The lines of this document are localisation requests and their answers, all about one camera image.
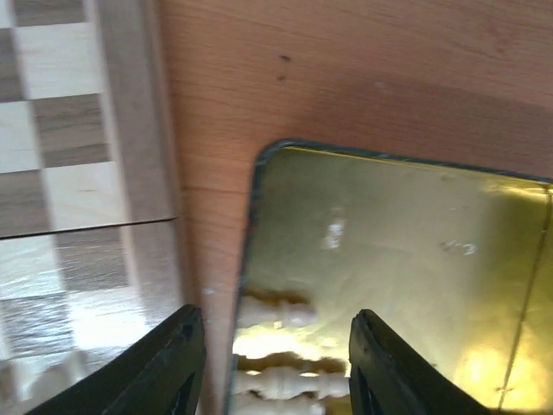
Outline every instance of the wooden chessboard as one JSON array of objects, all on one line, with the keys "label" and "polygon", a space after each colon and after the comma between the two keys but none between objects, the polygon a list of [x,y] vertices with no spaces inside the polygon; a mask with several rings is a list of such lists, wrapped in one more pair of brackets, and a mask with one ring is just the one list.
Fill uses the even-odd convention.
[{"label": "wooden chessboard", "polygon": [[0,0],[0,412],[183,303],[146,3]]},{"label": "wooden chessboard", "polygon": [[116,50],[123,11],[0,0],[0,237],[174,215],[150,57],[140,33]]}]

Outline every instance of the table surface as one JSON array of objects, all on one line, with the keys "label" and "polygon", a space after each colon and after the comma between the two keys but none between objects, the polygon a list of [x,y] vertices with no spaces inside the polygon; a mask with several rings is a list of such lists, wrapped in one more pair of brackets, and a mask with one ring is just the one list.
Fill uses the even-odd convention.
[{"label": "table surface", "polygon": [[163,0],[160,11],[208,413],[224,394],[251,169],[265,145],[303,137],[553,176],[545,0]]}]

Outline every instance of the dark square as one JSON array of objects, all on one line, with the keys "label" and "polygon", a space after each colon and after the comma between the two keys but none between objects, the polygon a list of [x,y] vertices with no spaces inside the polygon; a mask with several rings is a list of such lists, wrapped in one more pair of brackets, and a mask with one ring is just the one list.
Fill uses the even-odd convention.
[{"label": "dark square", "polygon": [[0,102],[22,101],[11,29],[0,29]]},{"label": "dark square", "polygon": [[13,358],[73,349],[73,331],[61,294],[3,300],[2,309]]},{"label": "dark square", "polygon": [[109,160],[98,95],[33,101],[46,167]]},{"label": "dark square", "polygon": [[70,291],[128,286],[118,227],[56,235],[64,284]]},{"label": "dark square", "polygon": [[0,175],[0,237],[49,230],[38,170]]},{"label": "dark square", "polygon": [[17,26],[85,21],[82,0],[13,0]]}]

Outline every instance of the light square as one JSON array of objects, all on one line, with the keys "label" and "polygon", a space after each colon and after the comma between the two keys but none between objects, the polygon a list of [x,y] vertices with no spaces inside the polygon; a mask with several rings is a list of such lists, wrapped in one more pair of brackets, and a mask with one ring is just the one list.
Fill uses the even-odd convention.
[{"label": "light square", "polygon": [[79,349],[128,347],[148,326],[133,287],[68,294],[69,318]]},{"label": "light square", "polygon": [[63,291],[52,236],[0,240],[0,298]]},{"label": "light square", "polygon": [[10,5],[11,0],[0,0],[0,29],[11,28],[13,25],[13,11]]},{"label": "light square", "polygon": [[114,162],[55,167],[42,174],[54,230],[126,222]]},{"label": "light square", "polygon": [[29,103],[0,104],[0,173],[39,169],[36,143]]},{"label": "light square", "polygon": [[22,83],[29,99],[101,92],[89,23],[16,28]]}]

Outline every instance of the chess piece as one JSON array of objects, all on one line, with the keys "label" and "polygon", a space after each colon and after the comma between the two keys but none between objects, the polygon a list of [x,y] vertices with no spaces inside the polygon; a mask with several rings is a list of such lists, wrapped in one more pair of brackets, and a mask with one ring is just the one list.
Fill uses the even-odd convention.
[{"label": "chess piece", "polygon": [[300,396],[290,400],[263,400],[250,393],[232,397],[232,415],[324,415],[321,402]]},{"label": "chess piece", "polygon": [[307,304],[265,304],[253,297],[244,297],[240,305],[238,326],[248,328],[263,322],[279,322],[282,327],[305,327],[317,323],[313,307]]},{"label": "chess piece", "polygon": [[[25,382],[30,382],[29,373]],[[86,377],[86,363],[83,352],[71,352],[62,362],[49,367],[27,386],[23,400],[10,408],[7,415],[23,415],[41,403],[53,398]]]},{"label": "chess piece", "polygon": [[260,374],[236,372],[233,393],[255,391],[264,399],[291,399],[314,392],[317,399],[349,395],[349,381],[341,373],[301,376],[292,367],[268,367]]}]

